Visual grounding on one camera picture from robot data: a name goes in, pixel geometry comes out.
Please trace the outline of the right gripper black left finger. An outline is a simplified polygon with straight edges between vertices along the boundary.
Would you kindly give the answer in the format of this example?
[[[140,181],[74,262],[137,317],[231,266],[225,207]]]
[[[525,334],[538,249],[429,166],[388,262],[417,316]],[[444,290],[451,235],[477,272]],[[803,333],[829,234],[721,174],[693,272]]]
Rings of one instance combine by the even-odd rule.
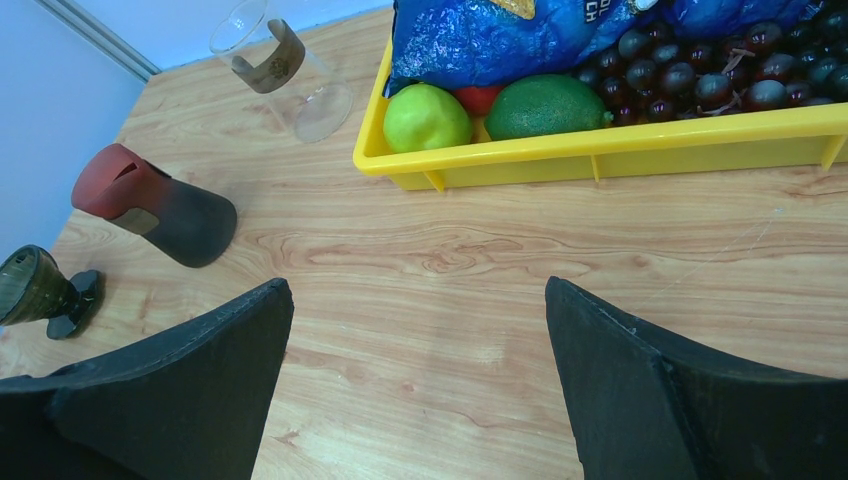
[[[112,352],[1,383],[5,479],[247,479],[294,313],[274,278]]]

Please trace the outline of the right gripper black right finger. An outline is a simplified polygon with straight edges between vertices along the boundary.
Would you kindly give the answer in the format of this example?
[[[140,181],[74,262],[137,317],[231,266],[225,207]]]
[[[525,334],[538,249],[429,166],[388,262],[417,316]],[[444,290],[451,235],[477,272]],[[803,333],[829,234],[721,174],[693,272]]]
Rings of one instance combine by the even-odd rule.
[[[546,320],[588,479],[843,479],[847,383],[740,358],[558,277]]]

